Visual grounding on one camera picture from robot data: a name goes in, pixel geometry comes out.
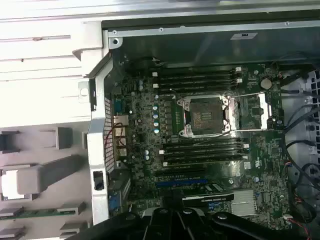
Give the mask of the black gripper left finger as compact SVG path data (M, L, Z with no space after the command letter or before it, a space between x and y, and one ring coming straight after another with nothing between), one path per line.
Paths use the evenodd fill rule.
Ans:
M140 217L124 212L70 236L69 240L169 240L173 211L155 208L151 215Z

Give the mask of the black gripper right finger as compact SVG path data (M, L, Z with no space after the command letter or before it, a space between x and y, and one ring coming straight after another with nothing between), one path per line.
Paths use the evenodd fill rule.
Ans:
M199 215L186 208L178 213L181 224L191 240L308 240L308 233L274 230L229 212Z

